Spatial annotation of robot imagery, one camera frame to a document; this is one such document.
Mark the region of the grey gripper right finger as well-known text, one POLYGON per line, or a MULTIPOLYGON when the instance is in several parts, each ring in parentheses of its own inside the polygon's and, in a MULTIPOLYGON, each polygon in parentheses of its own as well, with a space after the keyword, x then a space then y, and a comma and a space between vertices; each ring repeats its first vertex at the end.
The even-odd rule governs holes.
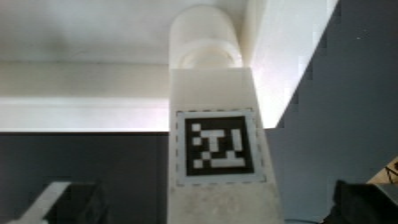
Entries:
POLYGON ((398 185, 339 181, 334 211, 344 224, 398 224, 398 185))

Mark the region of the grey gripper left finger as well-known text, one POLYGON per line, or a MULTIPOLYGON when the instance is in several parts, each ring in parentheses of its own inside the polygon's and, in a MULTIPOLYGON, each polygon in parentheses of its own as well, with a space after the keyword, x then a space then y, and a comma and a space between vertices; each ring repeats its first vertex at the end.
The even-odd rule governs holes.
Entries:
POLYGON ((108 224, 108 203, 98 182, 51 182, 16 224, 108 224))

